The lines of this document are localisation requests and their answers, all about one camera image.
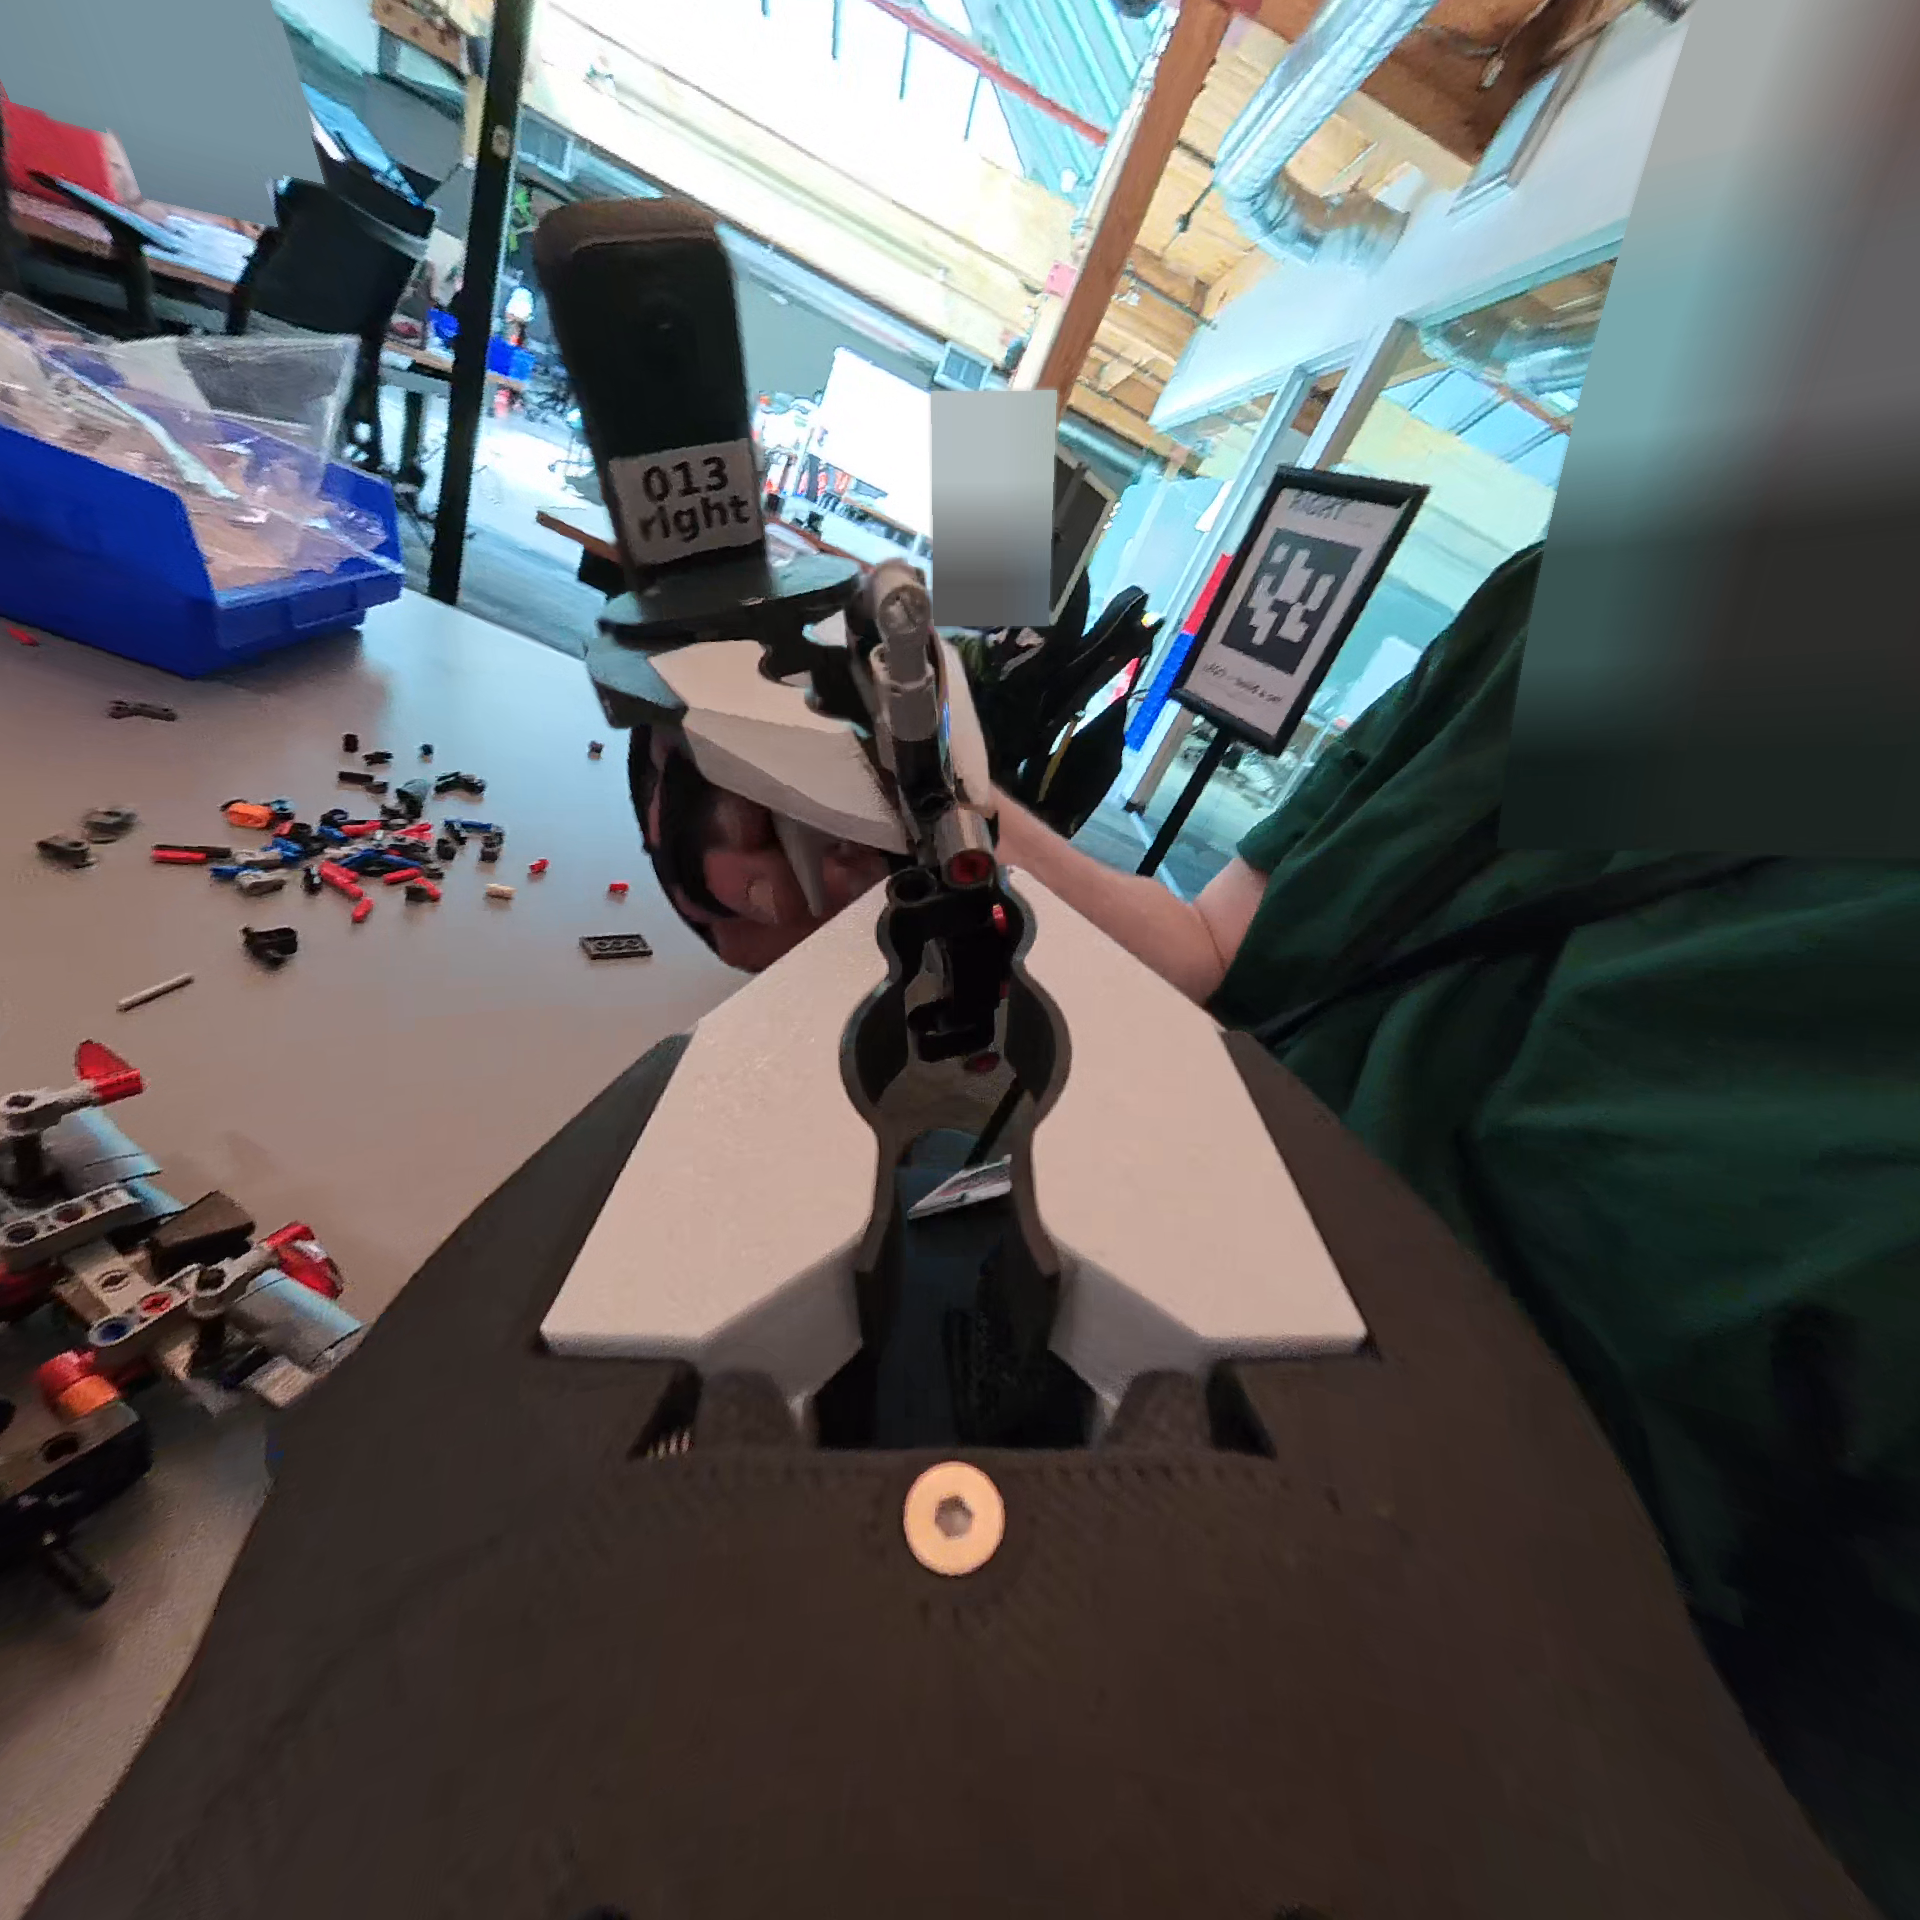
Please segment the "person in green shirt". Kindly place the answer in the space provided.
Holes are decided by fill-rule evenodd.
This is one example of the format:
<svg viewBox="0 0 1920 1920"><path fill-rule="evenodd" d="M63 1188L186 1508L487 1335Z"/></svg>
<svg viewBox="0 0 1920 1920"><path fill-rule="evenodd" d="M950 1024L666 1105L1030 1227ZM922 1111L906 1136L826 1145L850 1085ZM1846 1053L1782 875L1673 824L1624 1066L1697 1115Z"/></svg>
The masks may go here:
<svg viewBox="0 0 1920 1920"><path fill-rule="evenodd" d="M1206 1011L1510 1289L1823 1842L1918 1907L1914 860L1503 851L1544 546L1503 560L1233 858Z"/></svg>

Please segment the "pile of loose lego pieces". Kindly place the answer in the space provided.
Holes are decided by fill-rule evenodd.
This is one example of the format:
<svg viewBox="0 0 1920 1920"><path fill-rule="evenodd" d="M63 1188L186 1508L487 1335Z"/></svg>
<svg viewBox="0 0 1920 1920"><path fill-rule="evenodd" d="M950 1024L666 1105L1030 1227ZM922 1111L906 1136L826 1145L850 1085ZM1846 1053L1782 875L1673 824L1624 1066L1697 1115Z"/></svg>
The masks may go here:
<svg viewBox="0 0 1920 1920"><path fill-rule="evenodd" d="M5 641L5 1024L643 1001L682 956L569 658L407 596L233 676Z"/></svg>

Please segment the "blue plastic bin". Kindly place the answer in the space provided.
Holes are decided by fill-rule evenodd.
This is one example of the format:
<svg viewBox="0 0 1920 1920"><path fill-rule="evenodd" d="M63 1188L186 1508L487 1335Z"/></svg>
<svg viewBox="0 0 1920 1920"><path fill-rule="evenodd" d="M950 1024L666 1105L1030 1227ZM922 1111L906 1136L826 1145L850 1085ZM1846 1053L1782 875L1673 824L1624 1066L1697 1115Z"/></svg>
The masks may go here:
<svg viewBox="0 0 1920 1920"><path fill-rule="evenodd" d="M214 676L299 643L346 634L400 600L405 565L391 484L331 456L326 493L379 520L379 557L333 575L214 593L181 508L135 482L79 479L79 459L35 453L1 423L1 615L24 629L152 665Z"/></svg>

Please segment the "black office chair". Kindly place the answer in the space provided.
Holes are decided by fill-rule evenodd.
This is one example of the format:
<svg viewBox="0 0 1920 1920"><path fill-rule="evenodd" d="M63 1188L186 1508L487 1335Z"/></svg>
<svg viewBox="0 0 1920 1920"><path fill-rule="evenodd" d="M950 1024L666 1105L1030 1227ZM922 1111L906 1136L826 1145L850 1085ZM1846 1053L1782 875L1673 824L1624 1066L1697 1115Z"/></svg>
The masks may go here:
<svg viewBox="0 0 1920 1920"><path fill-rule="evenodd" d="M346 461L379 472L379 355L439 217L381 180L357 177L346 186L283 177L271 186L271 213L230 289L223 333L304 330L352 337L357 361L342 451Z"/></svg>

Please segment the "person's right hand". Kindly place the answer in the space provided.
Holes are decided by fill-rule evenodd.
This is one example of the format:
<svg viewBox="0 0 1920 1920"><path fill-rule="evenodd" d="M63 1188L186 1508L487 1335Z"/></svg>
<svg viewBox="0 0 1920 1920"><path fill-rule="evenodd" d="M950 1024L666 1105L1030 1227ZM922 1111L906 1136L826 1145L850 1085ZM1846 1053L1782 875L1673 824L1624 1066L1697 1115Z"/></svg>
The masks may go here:
<svg viewBox="0 0 1920 1920"><path fill-rule="evenodd" d="M727 914L706 919L711 948L728 970L757 977L883 885L890 868L873 848L829 843L821 853L821 900L808 904L779 843L777 817L720 793L706 829L704 888Z"/></svg>

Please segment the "small black grey lego assembly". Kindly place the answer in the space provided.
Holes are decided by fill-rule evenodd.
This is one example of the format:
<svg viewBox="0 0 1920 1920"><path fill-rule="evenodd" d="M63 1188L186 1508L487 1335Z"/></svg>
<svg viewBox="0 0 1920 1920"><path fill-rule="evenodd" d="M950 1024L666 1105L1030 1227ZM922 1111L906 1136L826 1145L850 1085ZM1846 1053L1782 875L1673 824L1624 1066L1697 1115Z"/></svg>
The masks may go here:
<svg viewBox="0 0 1920 1920"><path fill-rule="evenodd" d="M879 892L875 937L887 986L873 1017L855 1019L855 1053L893 1075L954 1066L1000 1068L1027 937L997 853L993 824L952 802L942 741L942 693L929 589L906 563L882 563L866 588L873 648L864 656L879 765L893 780L906 851Z"/></svg>

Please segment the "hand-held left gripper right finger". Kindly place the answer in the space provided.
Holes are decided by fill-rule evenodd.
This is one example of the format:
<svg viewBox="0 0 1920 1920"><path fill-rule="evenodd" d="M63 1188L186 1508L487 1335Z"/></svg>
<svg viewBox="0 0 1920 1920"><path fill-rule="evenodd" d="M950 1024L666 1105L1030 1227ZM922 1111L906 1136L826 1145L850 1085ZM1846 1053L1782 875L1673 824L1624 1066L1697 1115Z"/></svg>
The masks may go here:
<svg viewBox="0 0 1920 1920"><path fill-rule="evenodd" d="M1027 1115L1013 1204L1030 1280L1007 1332L1102 1433L1144 1377L1357 1355L1367 1325L1224 1032L1038 879L1016 930L1002 1058Z"/></svg>

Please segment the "person's right forearm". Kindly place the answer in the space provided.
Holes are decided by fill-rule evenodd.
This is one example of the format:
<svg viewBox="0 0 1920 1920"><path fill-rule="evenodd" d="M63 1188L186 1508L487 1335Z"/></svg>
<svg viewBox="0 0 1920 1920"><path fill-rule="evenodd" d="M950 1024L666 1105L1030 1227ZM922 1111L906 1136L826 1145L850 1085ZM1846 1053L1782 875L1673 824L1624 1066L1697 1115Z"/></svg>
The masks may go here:
<svg viewBox="0 0 1920 1920"><path fill-rule="evenodd" d="M1177 898L1159 879L1098 864L998 789L991 802L1005 868L1047 888L1187 1001L1214 1000L1255 924L1265 875L1233 858L1194 898Z"/></svg>

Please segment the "black pole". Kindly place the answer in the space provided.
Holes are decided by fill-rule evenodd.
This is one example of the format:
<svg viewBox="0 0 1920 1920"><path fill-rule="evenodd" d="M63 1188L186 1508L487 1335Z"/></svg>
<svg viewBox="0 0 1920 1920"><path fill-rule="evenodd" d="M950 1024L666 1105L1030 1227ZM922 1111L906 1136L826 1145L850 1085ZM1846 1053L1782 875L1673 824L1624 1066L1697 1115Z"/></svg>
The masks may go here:
<svg viewBox="0 0 1920 1920"><path fill-rule="evenodd" d="M427 596L447 608L461 600L472 461L487 407L488 343L507 252L521 95L537 9L537 3L493 3L485 75L469 84L471 202L461 289L450 309L458 330L451 341L439 504L425 575Z"/></svg>

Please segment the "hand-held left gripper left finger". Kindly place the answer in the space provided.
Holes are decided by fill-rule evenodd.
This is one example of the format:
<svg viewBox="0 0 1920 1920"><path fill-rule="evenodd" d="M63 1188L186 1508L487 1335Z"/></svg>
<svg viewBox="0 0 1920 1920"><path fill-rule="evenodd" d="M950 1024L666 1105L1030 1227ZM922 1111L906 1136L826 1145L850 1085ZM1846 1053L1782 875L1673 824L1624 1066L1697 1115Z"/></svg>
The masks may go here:
<svg viewBox="0 0 1920 1920"><path fill-rule="evenodd" d="M843 1044L887 984L856 898L688 1035L539 1325L561 1361L765 1377L802 1426L861 1352L856 1268L895 1200L899 1132Z"/></svg>

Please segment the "partly built lego vehicle model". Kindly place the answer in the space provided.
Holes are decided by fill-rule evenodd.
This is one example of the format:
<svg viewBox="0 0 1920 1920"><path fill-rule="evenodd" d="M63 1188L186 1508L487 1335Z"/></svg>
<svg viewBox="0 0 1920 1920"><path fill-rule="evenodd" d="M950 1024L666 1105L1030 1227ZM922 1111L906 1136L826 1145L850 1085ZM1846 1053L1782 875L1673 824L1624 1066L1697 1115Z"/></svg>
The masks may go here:
<svg viewBox="0 0 1920 1920"><path fill-rule="evenodd" d="M152 1468L136 1396L171 1385L205 1415L283 1410L333 1375L366 1325L301 1220L271 1232L223 1191L175 1200L112 1111L145 1079L101 1041L63 1082L1 1103L1 1564L83 1615L112 1595L83 1525Z"/></svg>

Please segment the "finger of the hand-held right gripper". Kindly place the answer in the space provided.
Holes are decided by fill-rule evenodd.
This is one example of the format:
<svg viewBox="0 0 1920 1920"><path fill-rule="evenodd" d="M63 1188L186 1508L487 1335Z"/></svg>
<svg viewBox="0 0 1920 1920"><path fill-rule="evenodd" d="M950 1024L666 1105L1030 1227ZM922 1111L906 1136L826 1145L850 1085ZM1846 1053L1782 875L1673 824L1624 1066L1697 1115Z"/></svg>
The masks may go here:
<svg viewBox="0 0 1920 1920"><path fill-rule="evenodd" d="M846 634L802 634L789 668L775 668L758 641L696 641L677 651L681 731L694 769L771 815L815 922L834 916L824 882L832 848L906 851L867 696Z"/></svg>
<svg viewBox="0 0 1920 1920"><path fill-rule="evenodd" d="M989 746L976 713L966 663L945 635L935 634L931 645L942 693L945 781L952 802L978 820L993 824L998 819L998 791L991 780Z"/></svg>

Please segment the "black framed tag sign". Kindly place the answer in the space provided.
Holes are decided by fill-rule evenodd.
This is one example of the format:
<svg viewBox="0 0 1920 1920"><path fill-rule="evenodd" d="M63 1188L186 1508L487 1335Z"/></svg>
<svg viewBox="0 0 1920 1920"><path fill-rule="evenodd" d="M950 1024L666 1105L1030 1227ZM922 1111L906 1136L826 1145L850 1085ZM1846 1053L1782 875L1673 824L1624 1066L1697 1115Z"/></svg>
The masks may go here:
<svg viewBox="0 0 1920 1920"><path fill-rule="evenodd" d="M1275 472L1169 691L1214 733L1138 875L1159 871L1231 747L1287 747L1425 499L1395 479Z"/></svg>

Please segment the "clear plastic bag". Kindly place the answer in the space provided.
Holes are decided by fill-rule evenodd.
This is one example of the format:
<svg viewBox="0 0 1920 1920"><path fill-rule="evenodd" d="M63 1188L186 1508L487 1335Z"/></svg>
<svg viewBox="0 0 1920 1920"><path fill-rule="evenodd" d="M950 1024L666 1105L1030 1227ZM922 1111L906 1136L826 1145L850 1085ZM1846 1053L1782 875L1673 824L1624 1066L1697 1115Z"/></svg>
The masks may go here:
<svg viewBox="0 0 1920 1920"><path fill-rule="evenodd" d="M1 423L181 508L214 593L352 560L376 569L379 520L326 493L354 346L342 333L166 333L115 343L5 296Z"/></svg>

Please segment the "silver ventilation duct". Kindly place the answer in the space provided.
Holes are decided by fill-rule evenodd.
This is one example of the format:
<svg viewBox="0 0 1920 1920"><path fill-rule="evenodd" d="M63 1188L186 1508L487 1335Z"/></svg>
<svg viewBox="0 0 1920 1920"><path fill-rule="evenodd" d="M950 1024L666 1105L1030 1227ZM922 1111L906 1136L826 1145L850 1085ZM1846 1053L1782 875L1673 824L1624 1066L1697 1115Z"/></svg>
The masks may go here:
<svg viewBox="0 0 1920 1920"><path fill-rule="evenodd" d="M1369 269L1403 237L1408 215L1361 194L1313 194L1288 165L1408 37L1425 3L1327 3L1265 75L1223 137L1211 186L1262 252Z"/></svg>

